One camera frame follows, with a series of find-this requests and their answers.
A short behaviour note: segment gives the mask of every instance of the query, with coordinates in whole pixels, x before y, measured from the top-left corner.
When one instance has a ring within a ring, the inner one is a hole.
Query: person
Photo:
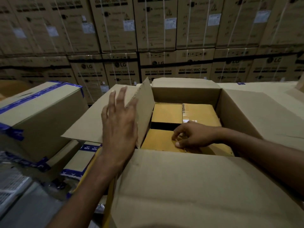
[[[48,224],[48,228],[87,228],[105,189],[134,152],[137,140],[137,100],[131,100],[125,108],[126,90],[126,87],[121,88],[116,103],[116,93],[111,92],[109,103],[101,113],[102,153],[78,190]],[[304,152],[227,128],[205,126],[196,122],[178,126],[173,132],[172,140],[180,133],[185,133],[188,138],[177,142],[177,147],[203,147],[212,143],[224,143],[304,196]]]

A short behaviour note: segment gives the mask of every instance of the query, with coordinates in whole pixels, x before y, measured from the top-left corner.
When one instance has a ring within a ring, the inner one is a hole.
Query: white label
[[[183,123],[187,123],[189,120],[188,119],[183,119]]]
[[[176,18],[165,19],[165,29],[176,29]]]
[[[219,25],[222,14],[210,14],[208,17],[208,26]]]
[[[135,31],[134,20],[123,21],[124,31]]]
[[[47,26],[47,31],[50,37],[58,37],[59,34],[55,26]]]
[[[271,10],[263,10],[263,11],[258,11],[254,22],[253,23],[263,23],[263,22],[267,22],[269,15],[271,13]]]
[[[21,28],[13,28],[13,32],[17,38],[26,38],[26,35]]]
[[[101,92],[105,93],[109,91],[109,86],[100,86]]]
[[[84,33],[95,33],[93,23],[82,23],[82,30]]]

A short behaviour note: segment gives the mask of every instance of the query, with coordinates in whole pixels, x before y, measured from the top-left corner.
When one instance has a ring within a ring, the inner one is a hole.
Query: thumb
[[[180,140],[180,141],[178,141],[178,142],[175,143],[175,146],[177,148],[187,147],[187,146],[189,146],[189,140],[188,139]]]

